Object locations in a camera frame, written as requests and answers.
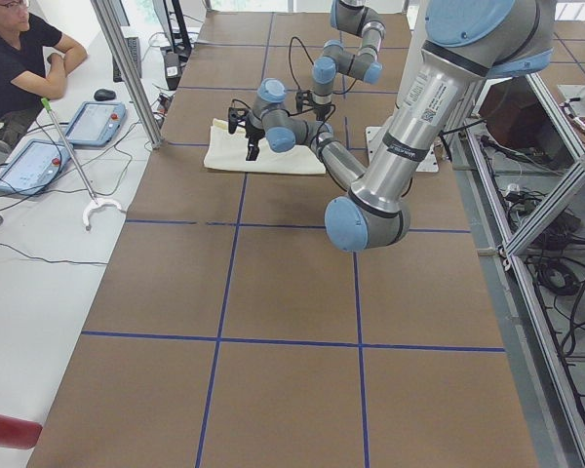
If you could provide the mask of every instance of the black t-shirt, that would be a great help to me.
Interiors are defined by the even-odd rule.
[[[62,32],[32,14],[29,24],[30,29],[19,36],[20,51],[0,37],[0,117],[7,112],[41,105],[40,97],[11,84],[11,80],[26,70],[45,78],[43,47],[55,46]]]

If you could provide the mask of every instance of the white towel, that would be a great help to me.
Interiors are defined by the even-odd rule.
[[[234,135],[227,132],[227,122],[213,119],[211,144],[204,158],[204,166],[221,171],[240,171],[243,173],[275,174],[324,174],[325,166],[319,162],[307,146],[295,146],[286,153],[275,153],[269,148],[266,138],[258,147],[257,161],[246,161],[247,139],[245,129],[240,127]]]

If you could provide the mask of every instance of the red object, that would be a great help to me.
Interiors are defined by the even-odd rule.
[[[32,449],[37,445],[41,429],[42,426],[38,422],[0,414],[0,447]]]

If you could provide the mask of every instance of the person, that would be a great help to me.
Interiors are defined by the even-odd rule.
[[[41,98],[62,98],[67,75],[87,58],[80,43],[28,6],[29,0],[0,0],[0,139],[12,148],[39,114]],[[44,47],[57,50],[48,56],[47,74]]]

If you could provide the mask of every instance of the white cloth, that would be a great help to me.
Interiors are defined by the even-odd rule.
[[[234,135],[227,132],[227,122],[213,119],[211,143],[204,158],[204,166],[221,171],[243,173],[274,173],[313,175],[324,174],[325,166],[306,146],[295,146],[286,153],[275,153],[266,138],[259,146],[257,161],[246,161],[247,139],[245,130],[238,128]]]

